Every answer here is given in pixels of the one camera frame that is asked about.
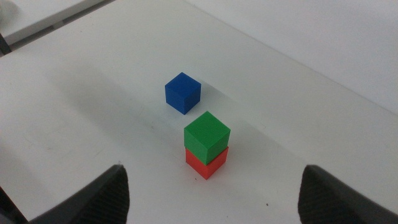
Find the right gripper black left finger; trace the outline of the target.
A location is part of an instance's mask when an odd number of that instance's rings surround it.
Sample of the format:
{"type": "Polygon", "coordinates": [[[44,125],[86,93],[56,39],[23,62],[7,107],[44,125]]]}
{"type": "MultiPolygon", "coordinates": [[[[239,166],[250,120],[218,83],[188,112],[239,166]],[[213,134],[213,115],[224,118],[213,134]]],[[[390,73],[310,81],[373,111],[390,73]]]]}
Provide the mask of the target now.
{"type": "Polygon", "coordinates": [[[31,223],[127,222],[130,206],[127,172],[113,165],[86,187],[31,220],[31,223]]]}

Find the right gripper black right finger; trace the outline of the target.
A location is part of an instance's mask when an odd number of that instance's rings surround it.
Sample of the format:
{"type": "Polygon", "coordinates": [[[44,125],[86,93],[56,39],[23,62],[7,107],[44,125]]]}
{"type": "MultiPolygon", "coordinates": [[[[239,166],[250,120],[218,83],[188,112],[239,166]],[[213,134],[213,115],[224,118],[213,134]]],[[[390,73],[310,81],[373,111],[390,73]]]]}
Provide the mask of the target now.
{"type": "Polygon", "coordinates": [[[298,196],[302,223],[397,223],[397,214],[316,165],[307,165],[298,196]]]}

